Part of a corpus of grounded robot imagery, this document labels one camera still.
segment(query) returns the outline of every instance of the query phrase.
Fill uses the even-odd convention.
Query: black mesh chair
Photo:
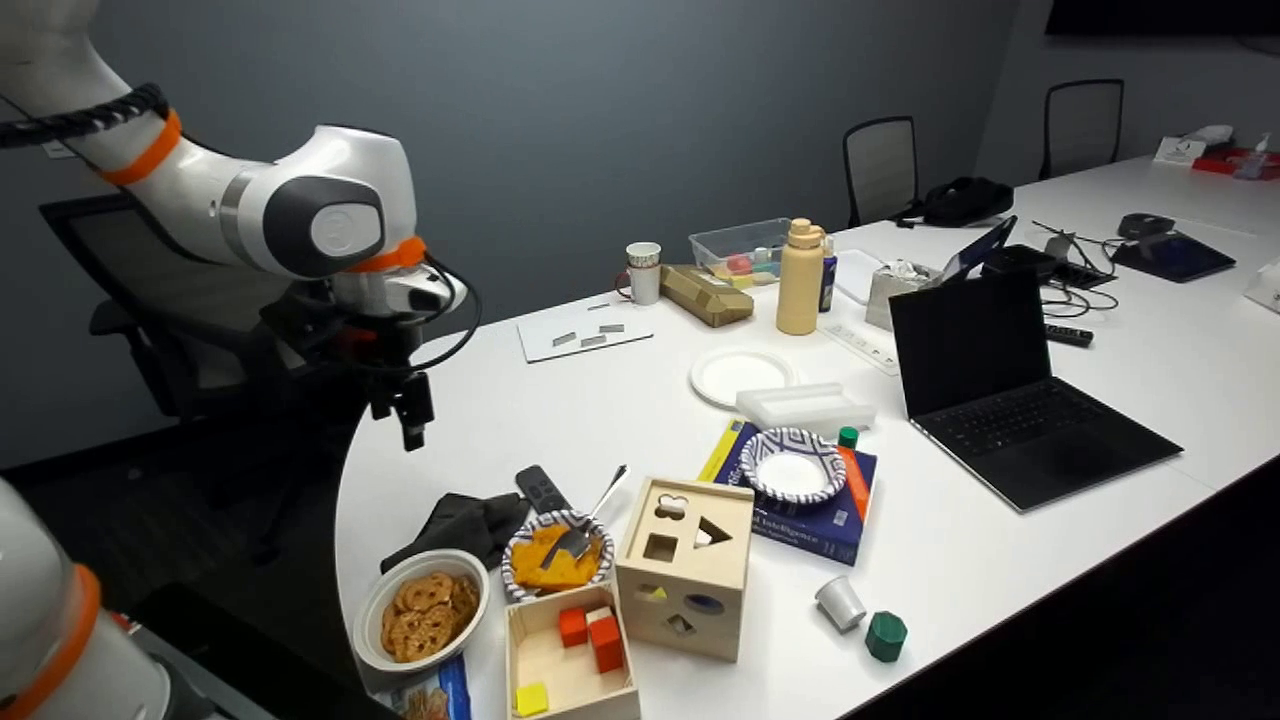
[[[1123,118],[1123,79],[1078,79],[1048,88],[1039,179],[1115,163]]]
[[[288,459],[279,501],[259,538],[262,556],[273,555],[280,520],[306,475],[301,454],[315,454],[325,430],[315,404],[353,386],[340,366],[305,364],[259,318],[292,282],[191,258],[124,193],[52,202],[40,211],[110,297],[93,311],[90,334],[128,340],[163,414],[183,423],[234,414],[298,419],[278,423],[292,437],[262,443],[300,454]]]
[[[920,195],[910,115],[854,126],[844,137],[849,227],[883,220]]]

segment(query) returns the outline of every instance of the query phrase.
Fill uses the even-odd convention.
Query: power strip
[[[886,375],[896,377],[899,374],[896,350],[883,347],[879,342],[840,323],[822,324],[818,325],[818,329]]]

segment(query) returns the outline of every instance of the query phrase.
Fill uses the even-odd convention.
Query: black bag
[[[1014,188],[987,178],[956,178],[931,190],[924,200],[890,218],[900,228],[914,227],[908,218],[920,218],[927,225],[960,228],[986,220],[1014,206]]]

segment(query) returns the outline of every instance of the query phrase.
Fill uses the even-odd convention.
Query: white table
[[[695,477],[730,419],[689,389],[694,359],[731,343],[767,347],[791,360],[804,380],[840,382],[879,409],[859,445],[881,461],[858,565],[849,569],[754,538],[739,662],[635,643],[644,712],[831,719],[870,701],[1280,451],[1272,430],[1280,414],[1274,370],[1280,316],[1240,296],[1252,273],[1280,255],[1280,183],[1243,183],[1147,160],[1120,163],[1019,188],[1015,213],[1023,222],[1011,242],[1042,246],[1048,233],[1034,231],[1033,218],[1112,237],[1120,217],[1132,211],[1197,220],[1185,224],[1189,234],[1235,256],[1239,266],[1185,286],[1121,268],[1120,279],[1103,287],[1120,299],[1120,309],[1062,320],[1097,337],[1089,350],[1053,345],[1053,369],[1184,446],[1181,457],[1019,515],[908,424],[899,378],[820,333],[778,333],[773,288],[753,291],[753,319],[721,329],[666,300],[628,306],[653,325],[653,340],[536,365],[525,364],[520,319],[509,319],[486,325],[433,370],[438,419],[428,427],[425,448],[406,454],[390,419],[375,423],[366,415],[356,430],[334,532],[343,616],[349,624],[379,561],[412,539],[443,493],[509,492],[515,473],[530,464],[543,465],[580,506],[594,503],[620,462],[630,464],[631,479],[602,511],[621,536],[641,478]],[[878,223],[836,237],[838,249],[942,266],[979,233]],[[832,313],[861,324],[861,307],[845,297]],[[424,347],[421,356],[452,340]],[[896,664],[873,660],[861,630],[836,634],[814,606],[814,591],[844,573],[869,609],[906,620],[910,634]],[[477,719],[506,712],[504,601],[497,577],[492,600],[497,605],[466,651]]]

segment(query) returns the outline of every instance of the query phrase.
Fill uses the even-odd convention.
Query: laptop keyboard
[[[928,419],[928,430],[943,445],[977,456],[1101,414],[1088,400],[1055,383],[1037,383],[937,413]]]

